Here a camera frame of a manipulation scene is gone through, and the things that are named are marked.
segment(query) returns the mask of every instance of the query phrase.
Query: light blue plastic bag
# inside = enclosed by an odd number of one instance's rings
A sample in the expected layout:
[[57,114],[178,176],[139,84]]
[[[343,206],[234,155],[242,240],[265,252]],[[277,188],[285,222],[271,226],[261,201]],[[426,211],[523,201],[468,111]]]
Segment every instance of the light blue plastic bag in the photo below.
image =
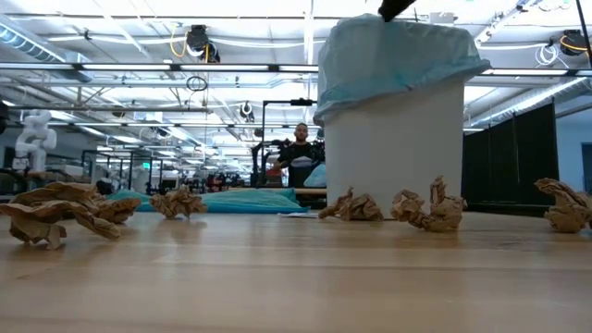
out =
[[327,186],[325,163],[317,166],[310,176],[304,181],[306,187],[324,188]]
[[331,29],[319,53],[316,123],[327,112],[386,93],[404,93],[490,68],[458,28],[362,15]]

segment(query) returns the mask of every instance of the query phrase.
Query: wooden table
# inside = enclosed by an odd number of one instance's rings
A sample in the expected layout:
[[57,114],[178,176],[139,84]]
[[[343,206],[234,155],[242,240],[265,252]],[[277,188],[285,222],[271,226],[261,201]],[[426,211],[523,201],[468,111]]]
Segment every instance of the wooden table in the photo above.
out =
[[111,242],[67,222],[24,246],[0,217],[0,331],[590,332],[592,235],[466,214],[396,222],[140,213]]

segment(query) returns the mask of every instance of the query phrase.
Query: blue cloth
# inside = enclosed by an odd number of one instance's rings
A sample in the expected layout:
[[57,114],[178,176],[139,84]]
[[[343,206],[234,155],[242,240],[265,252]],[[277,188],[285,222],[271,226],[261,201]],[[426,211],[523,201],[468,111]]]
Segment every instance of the blue cloth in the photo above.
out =
[[[289,214],[309,211],[309,208],[300,207],[296,201],[294,189],[223,191],[202,194],[201,197],[203,203],[207,204],[208,213]],[[146,194],[124,190],[108,198],[112,200],[139,198],[142,204],[136,209],[137,212],[154,212],[154,208],[150,205],[150,196]]]
[[306,187],[324,188],[327,186],[327,173],[325,163],[318,165],[311,175],[304,181]]
[[319,53],[317,123],[333,108],[490,68],[464,29],[362,15],[344,18]]

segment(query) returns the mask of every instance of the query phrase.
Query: wall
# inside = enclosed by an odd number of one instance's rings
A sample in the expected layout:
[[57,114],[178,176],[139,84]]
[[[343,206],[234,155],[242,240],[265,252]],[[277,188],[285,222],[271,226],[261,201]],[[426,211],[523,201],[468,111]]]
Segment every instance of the wall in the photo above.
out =
[[560,180],[574,191],[584,190],[582,143],[592,143],[592,123],[570,117],[557,119],[557,155]]
[[[54,150],[47,151],[48,154],[80,159],[83,150],[96,149],[94,138],[76,132],[67,132],[63,129],[53,128],[53,130],[57,132],[57,146]],[[6,147],[14,148],[21,132],[22,129],[7,129],[4,134],[0,135],[0,167],[4,165]]]

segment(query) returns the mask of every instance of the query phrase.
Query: crumpled brown paper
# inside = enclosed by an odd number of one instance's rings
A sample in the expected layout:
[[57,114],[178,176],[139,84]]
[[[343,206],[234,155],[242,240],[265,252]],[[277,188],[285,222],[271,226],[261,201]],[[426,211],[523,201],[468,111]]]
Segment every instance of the crumpled brown paper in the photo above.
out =
[[551,227],[559,232],[577,233],[590,223],[592,209],[585,193],[576,193],[566,184],[555,179],[539,179],[535,182],[543,193],[555,197],[555,205],[545,213]]
[[466,203],[461,197],[446,196],[446,184],[438,176],[430,185],[430,214],[422,210],[424,200],[415,192],[403,190],[393,198],[390,214],[400,222],[409,222],[426,231],[457,230],[463,219]]
[[142,204],[142,201],[138,198],[108,200],[100,194],[95,194],[92,202],[98,209],[94,214],[96,217],[115,224],[125,222],[130,216],[133,216],[136,208]]
[[323,209],[318,214],[319,218],[326,218],[328,216],[339,216],[344,221],[383,221],[385,219],[380,212],[380,207],[376,205],[370,195],[364,194],[353,198],[352,187],[348,189],[346,194],[340,196],[335,203]]
[[202,203],[202,197],[191,194],[186,187],[165,195],[155,194],[150,198],[150,204],[166,218],[175,218],[179,214],[190,218],[191,213],[207,212],[207,205]]
[[97,235],[110,240],[119,238],[119,230],[114,224],[94,217],[80,203],[64,200],[37,202],[33,206],[20,203],[0,204],[0,212],[11,216],[10,234],[24,242],[37,243],[46,240],[48,249],[60,246],[60,238],[67,236],[66,229],[56,225],[66,212],[72,212],[76,221]]

